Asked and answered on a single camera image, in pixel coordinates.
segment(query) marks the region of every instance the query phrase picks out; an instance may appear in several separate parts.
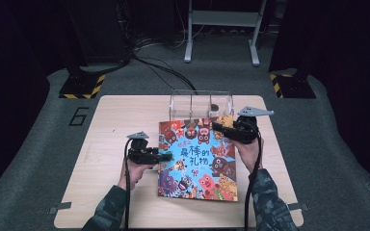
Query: transparent container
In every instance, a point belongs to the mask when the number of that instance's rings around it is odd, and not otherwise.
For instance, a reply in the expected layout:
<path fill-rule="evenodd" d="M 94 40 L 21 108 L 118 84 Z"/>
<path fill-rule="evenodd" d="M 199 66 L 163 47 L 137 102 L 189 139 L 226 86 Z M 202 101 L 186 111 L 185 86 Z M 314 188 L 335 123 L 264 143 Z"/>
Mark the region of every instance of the transparent container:
<path fill-rule="evenodd" d="M 172 90 L 170 120 L 233 116 L 229 91 Z"/>

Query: colorful picture book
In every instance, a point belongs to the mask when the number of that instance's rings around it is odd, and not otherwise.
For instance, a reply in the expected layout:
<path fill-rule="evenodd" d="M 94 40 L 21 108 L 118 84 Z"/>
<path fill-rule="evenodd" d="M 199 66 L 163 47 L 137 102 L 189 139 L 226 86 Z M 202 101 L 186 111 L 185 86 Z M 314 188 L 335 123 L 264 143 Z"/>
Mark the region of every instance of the colorful picture book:
<path fill-rule="evenodd" d="M 159 123 L 158 195 L 237 201 L 235 147 L 212 122 L 232 126 L 231 115 Z"/>

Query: table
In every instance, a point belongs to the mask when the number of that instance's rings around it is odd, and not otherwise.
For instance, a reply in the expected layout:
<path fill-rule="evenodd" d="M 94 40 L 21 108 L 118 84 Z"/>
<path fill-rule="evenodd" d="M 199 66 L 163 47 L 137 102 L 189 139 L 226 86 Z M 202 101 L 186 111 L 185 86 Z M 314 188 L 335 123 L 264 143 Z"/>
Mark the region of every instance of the table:
<path fill-rule="evenodd" d="M 267 0 L 261 0 L 260 10 L 256 13 L 247 12 L 218 12 L 218 11 L 195 11 L 192 8 L 192 0 L 189 0 L 188 10 L 188 41 L 185 50 L 185 63 L 191 62 L 193 47 L 193 25 L 222 25 L 254 27 L 253 36 L 249 39 L 249 48 L 251 50 L 251 62 L 254 66 L 259 66 L 256 42 L 259 34 L 261 21 Z"/>
<path fill-rule="evenodd" d="M 256 95 L 233 95 L 235 112 L 245 106 L 266 109 Z M 169 120 L 169 95 L 105 95 L 99 100 L 92 123 L 66 187 L 59 210 L 57 228 L 81 228 L 93 215 L 104 195 L 119 180 L 127 135 L 141 131 L 149 135 L 148 147 L 158 145 L 158 122 Z M 297 203 L 275 132 L 268 116 L 259 116 L 257 124 L 265 140 L 263 165 L 277 183 L 279 196 Z M 157 196 L 157 170 L 146 170 L 131 193 L 131 228 L 242 228 L 248 171 L 236 155 L 239 201 L 190 200 Z M 298 226 L 304 223 L 301 210 L 291 212 Z M 255 226 L 250 209 L 250 226 Z"/>

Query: camouflage sleeve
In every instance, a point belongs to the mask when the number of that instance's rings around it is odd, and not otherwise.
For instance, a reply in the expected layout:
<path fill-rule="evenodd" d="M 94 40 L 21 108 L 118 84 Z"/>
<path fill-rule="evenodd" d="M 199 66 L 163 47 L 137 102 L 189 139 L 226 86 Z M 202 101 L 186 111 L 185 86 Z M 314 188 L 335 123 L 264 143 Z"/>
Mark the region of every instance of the camouflage sleeve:
<path fill-rule="evenodd" d="M 258 231 L 299 230 L 267 169 L 260 169 L 251 189 Z"/>
<path fill-rule="evenodd" d="M 125 208 L 125 190 L 113 186 L 98 203 L 92 216 L 82 231 L 119 230 Z"/>

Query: white metal stand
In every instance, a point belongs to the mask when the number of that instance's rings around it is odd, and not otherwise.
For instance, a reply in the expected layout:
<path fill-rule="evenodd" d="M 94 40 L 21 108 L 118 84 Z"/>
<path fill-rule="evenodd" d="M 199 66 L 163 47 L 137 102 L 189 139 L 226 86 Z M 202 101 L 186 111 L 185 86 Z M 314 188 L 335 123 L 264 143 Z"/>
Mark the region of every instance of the white metal stand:
<path fill-rule="evenodd" d="M 241 27 L 254 27 L 253 37 L 252 39 L 249 39 L 249 47 L 251 49 L 251 62 L 253 63 L 254 66 L 259 66 L 260 62 L 257 56 L 256 42 L 266 2 L 267 0 L 262 0 L 259 12 L 244 13 L 244 12 L 193 11 L 192 0 L 189 0 L 188 42 L 186 46 L 184 62 L 185 63 L 191 62 L 193 45 L 193 33 L 192 33 L 193 25 L 241 26 Z"/>

